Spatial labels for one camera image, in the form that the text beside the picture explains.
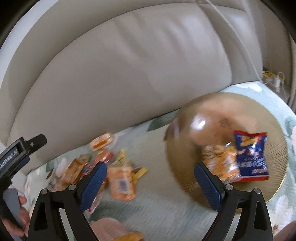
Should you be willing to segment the person's left hand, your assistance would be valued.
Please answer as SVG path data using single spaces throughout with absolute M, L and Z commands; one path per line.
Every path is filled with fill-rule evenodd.
M 23 237 L 25 235 L 27 237 L 31 220 L 28 211 L 22 207 L 22 205 L 27 203 L 27 199 L 25 197 L 19 196 L 18 200 L 21 207 L 20 220 L 24 224 L 24 227 L 18 228 L 16 225 L 5 218 L 2 218 L 1 221 L 11 236 Z

